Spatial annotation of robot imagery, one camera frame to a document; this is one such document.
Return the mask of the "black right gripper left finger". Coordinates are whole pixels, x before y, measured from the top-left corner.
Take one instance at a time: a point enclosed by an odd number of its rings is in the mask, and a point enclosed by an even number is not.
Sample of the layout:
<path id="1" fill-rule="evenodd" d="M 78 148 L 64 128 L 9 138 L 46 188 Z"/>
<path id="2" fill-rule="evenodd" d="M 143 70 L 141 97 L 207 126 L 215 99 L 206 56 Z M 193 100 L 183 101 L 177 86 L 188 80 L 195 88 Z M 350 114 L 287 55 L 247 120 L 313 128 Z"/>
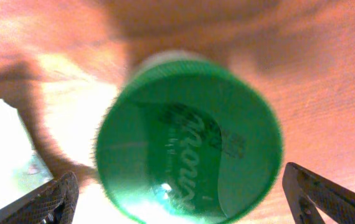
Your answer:
<path id="1" fill-rule="evenodd" d="M 68 171 L 0 209 L 0 224 L 71 224 L 78 196 L 77 178 Z"/>

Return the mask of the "teal snack packet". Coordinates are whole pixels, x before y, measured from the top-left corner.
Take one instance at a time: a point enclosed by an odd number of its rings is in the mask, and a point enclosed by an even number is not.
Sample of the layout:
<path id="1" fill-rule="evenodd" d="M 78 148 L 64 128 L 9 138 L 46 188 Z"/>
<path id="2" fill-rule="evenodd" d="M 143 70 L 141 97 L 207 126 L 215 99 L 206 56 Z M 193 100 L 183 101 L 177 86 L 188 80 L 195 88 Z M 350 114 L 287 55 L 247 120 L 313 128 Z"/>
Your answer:
<path id="1" fill-rule="evenodd" d="M 0 99 L 0 209 L 53 178 L 17 109 Z"/>

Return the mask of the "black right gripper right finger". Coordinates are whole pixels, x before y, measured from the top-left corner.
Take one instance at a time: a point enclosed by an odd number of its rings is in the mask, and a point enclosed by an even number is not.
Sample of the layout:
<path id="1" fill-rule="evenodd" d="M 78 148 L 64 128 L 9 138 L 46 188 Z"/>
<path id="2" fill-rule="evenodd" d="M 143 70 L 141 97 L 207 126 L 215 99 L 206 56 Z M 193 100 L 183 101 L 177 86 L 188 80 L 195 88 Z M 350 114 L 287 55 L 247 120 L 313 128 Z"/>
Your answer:
<path id="1" fill-rule="evenodd" d="M 294 162 L 286 164 L 282 186 L 296 224 L 324 223 L 318 210 L 336 223 L 355 223 L 355 192 Z"/>

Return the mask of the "green lid jar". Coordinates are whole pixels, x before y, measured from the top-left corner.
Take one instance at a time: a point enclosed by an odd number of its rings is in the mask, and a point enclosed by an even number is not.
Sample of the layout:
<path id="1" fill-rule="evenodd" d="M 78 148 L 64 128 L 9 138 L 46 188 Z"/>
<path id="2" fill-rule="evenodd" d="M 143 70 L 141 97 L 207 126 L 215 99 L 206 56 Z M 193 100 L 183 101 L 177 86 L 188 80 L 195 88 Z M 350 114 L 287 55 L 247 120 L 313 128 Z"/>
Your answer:
<path id="1" fill-rule="evenodd" d="M 95 147 L 106 196 L 138 223 L 232 223 L 266 197 L 282 160 L 280 125 L 265 100 L 182 50 L 140 64 Z"/>

